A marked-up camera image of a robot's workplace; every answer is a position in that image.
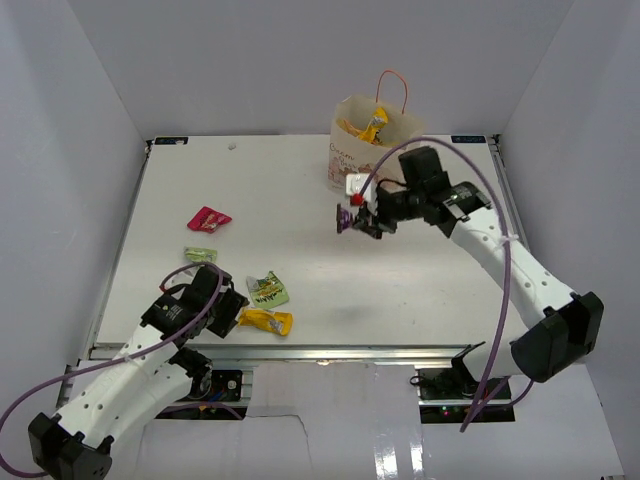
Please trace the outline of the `large tan chips bag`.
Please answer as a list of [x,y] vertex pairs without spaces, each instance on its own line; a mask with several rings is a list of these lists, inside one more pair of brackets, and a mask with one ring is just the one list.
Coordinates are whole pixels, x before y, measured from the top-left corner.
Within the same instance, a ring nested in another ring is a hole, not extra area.
[[394,143],[383,141],[381,139],[380,130],[375,130],[374,135],[371,138],[369,138],[364,136],[365,134],[364,130],[356,128],[352,123],[350,123],[345,118],[338,118],[336,120],[336,124],[339,128],[341,128],[347,134],[355,138],[358,138],[359,140],[365,141],[366,143],[369,143],[371,145],[380,146],[380,147],[389,147],[389,148],[394,146]]

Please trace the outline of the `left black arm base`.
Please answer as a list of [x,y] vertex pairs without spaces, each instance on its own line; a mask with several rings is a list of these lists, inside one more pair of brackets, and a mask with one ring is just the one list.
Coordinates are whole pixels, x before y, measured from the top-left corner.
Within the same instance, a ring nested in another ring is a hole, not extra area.
[[209,358],[189,348],[178,351],[170,363],[180,366],[191,379],[191,387],[184,400],[234,402],[241,399],[241,370],[215,368]]

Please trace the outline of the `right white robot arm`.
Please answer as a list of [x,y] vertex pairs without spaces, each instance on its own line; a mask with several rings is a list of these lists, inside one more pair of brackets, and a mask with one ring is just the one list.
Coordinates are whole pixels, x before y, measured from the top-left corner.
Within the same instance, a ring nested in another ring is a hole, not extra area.
[[526,327],[514,340],[471,346],[452,361],[453,390],[472,399],[488,385],[486,370],[498,377],[522,374],[544,383],[591,353],[604,313],[593,292],[577,293],[555,278],[508,231],[497,201],[469,181],[453,184],[430,146],[402,153],[403,179],[394,191],[388,179],[351,173],[345,194],[357,212],[336,212],[336,229],[361,231],[379,240],[399,223],[422,220],[466,251],[503,291],[501,309],[515,308]]

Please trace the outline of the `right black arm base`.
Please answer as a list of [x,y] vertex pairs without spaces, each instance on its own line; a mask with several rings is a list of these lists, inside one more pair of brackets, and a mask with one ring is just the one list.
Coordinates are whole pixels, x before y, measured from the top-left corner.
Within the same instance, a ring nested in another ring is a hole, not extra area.
[[[419,397],[419,412],[422,425],[461,424],[470,412],[471,403],[479,383],[463,372],[462,358],[477,345],[469,345],[455,355],[449,366],[420,368],[409,379]],[[510,423],[515,421],[511,388],[506,384],[491,400],[490,404],[473,422]]]

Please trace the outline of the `purple brown candy packet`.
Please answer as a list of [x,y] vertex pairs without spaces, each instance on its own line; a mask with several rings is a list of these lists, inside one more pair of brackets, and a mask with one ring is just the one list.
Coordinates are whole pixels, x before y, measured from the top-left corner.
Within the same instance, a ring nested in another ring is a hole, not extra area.
[[336,232],[342,234],[343,232],[352,229],[355,223],[356,217],[354,214],[344,208],[340,203],[336,206]]

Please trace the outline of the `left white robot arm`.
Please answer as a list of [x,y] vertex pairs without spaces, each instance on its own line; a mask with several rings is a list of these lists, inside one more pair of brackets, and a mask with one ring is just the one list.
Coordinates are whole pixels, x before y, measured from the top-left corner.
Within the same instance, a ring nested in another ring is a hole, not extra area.
[[194,264],[188,283],[163,285],[118,354],[56,413],[28,426],[34,462],[52,479],[103,479],[115,449],[172,403],[211,387],[212,362],[189,347],[208,330],[226,337],[248,300],[217,266]]

